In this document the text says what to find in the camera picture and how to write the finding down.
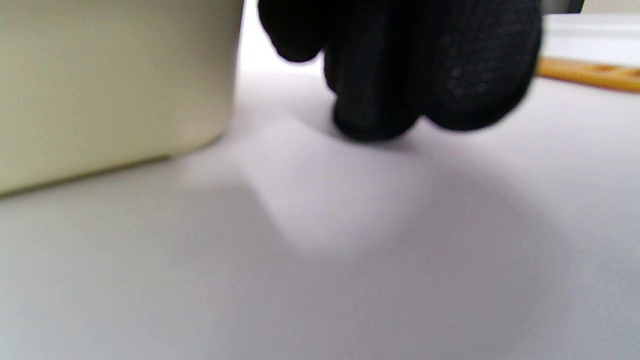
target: white surface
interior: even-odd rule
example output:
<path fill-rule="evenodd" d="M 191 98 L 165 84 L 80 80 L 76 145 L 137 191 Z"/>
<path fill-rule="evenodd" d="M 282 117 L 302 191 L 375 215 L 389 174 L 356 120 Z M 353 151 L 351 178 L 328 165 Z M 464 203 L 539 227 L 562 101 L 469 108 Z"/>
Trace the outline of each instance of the white surface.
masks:
<path fill-rule="evenodd" d="M 220 143 L 0 200 L 0 359 L 640 358 L 640 97 L 354 145 L 254 16 Z"/>

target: beige box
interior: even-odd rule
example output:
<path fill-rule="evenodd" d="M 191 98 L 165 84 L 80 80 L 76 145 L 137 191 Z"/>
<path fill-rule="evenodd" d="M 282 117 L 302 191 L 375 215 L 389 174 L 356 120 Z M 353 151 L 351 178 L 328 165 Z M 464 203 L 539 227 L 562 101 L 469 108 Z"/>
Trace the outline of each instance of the beige box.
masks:
<path fill-rule="evenodd" d="M 197 149 L 231 118 L 242 0 L 0 1 L 0 193 Z"/>

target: gloved hand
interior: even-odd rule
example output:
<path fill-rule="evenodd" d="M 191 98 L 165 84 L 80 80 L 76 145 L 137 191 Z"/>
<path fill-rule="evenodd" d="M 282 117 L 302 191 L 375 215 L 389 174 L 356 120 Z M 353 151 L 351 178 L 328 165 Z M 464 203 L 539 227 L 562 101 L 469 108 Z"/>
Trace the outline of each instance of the gloved hand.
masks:
<path fill-rule="evenodd" d="M 541 0 L 259 0 L 279 55 L 324 51 L 336 126 L 395 138 L 420 115 L 451 130 L 489 126 L 524 97 L 541 42 Z"/>

